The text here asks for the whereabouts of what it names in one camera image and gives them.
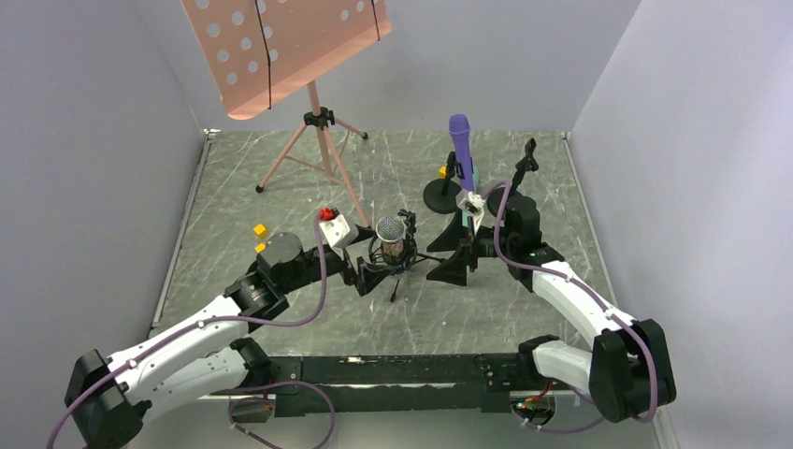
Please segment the teal microphone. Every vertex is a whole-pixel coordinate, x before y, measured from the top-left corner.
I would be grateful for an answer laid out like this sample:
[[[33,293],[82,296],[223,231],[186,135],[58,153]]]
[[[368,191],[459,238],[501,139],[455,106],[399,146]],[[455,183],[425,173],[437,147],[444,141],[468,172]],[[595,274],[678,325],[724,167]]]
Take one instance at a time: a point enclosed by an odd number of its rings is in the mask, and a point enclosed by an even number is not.
[[[468,212],[462,211],[461,212],[461,224],[464,228],[470,228],[470,223],[472,218]]]

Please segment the glitter silver microphone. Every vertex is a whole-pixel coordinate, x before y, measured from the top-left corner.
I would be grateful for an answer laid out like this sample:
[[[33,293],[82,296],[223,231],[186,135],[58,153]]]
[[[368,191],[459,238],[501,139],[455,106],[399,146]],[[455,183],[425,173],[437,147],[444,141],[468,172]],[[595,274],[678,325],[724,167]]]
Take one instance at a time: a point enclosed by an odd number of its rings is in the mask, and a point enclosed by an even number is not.
[[[383,257],[398,263],[405,251],[404,238],[407,232],[405,222],[398,215],[383,216],[375,224],[375,232],[381,241]]]

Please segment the black round-base mic stand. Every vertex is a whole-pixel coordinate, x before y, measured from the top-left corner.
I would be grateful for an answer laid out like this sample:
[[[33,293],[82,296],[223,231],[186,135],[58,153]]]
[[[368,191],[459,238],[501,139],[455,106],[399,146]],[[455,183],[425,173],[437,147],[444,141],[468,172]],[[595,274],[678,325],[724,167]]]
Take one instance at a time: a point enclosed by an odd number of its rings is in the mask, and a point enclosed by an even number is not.
[[[438,214],[454,213],[458,209],[455,197],[461,191],[459,184],[454,181],[456,177],[454,152],[449,152],[445,166],[446,178],[429,182],[423,191],[425,205]]]

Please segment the black tripod shock mount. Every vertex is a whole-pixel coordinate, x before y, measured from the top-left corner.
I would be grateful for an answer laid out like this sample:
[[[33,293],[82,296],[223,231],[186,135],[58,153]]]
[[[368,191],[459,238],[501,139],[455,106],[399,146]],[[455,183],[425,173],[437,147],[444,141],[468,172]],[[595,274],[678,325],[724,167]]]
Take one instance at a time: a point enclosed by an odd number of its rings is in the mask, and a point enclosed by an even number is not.
[[[392,303],[397,300],[402,274],[426,260],[441,262],[436,256],[418,251],[414,238],[416,230],[416,214],[405,209],[400,209],[394,215],[383,216],[375,223],[375,236],[368,245],[369,264],[375,271],[387,271],[390,277],[396,277],[389,298]]]

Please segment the purple microphone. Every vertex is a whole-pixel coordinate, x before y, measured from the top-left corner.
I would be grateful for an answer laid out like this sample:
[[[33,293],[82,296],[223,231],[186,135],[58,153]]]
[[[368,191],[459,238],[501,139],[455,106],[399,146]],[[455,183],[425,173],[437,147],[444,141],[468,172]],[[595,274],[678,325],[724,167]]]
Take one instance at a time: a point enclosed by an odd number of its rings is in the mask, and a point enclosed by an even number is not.
[[[465,114],[455,114],[449,119],[449,134],[454,145],[455,171],[462,189],[476,191],[473,161],[470,152],[470,125]]]

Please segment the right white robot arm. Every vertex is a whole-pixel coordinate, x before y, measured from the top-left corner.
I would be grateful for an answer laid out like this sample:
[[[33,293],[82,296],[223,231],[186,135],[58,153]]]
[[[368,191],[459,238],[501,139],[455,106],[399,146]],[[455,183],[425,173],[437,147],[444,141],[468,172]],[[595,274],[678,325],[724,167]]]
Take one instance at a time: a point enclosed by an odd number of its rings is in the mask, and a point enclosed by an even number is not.
[[[618,423],[654,419],[676,399],[666,338],[652,319],[639,321],[586,284],[565,258],[544,242],[533,199],[497,187],[487,197],[462,190],[429,194],[427,206],[454,221],[429,245],[452,252],[428,279],[464,286],[483,257],[504,262],[526,290],[544,299],[584,339],[579,349],[553,335],[519,344],[514,374],[522,384],[566,384],[587,396],[601,416]]]

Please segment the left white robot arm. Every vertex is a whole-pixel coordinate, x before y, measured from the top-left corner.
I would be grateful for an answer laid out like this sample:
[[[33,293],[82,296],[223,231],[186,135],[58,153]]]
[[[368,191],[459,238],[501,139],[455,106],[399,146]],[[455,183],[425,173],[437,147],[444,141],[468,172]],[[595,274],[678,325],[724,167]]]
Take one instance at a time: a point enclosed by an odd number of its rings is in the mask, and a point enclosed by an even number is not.
[[[361,241],[372,244],[375,231],[342,216],[319,221],[313,231],[317,244],[309,249],[291,232],[271,235],[242,276],[155,337],[112,355],[91,350],[80,356],[65,406],[86,447],[122,448],[146,423],[187,402],[272,382],[271,361],[250,335],[262,326],[286,325],[278,317],[289,306],[287,294],[320,285],[314,311],[291,327],[318,317],[333,275],[365,294],[370,277],[347,249]]]

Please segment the pink music stand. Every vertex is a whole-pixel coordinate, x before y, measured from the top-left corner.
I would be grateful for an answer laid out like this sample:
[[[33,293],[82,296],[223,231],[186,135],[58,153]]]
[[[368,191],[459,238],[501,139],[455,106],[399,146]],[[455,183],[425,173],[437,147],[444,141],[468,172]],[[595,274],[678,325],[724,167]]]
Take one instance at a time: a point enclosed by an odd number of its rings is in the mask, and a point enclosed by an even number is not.
[[[369,220],[355,192],[331,129],[368,139],[367,132],[322,106],[316,81],[392,30],[383,1],[195,1],[182,8],[219,89],[227,116],[252,119],[289,95],[305,89],[310,110],[265,176],[265,191],[281,163],[306,130],[316,132],[322,163],[315,167],[329,181],[344,186],[363,225]]]

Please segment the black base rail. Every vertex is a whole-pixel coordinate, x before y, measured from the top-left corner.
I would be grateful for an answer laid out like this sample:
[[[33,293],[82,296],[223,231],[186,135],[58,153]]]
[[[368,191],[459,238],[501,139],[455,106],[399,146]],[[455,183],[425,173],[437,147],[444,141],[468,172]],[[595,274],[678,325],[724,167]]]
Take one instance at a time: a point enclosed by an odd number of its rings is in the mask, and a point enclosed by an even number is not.
[[[228,394],[267,396],[278,417],[478,410],[508,413],[547,385],[515,353],[273,356],[267,377]]]

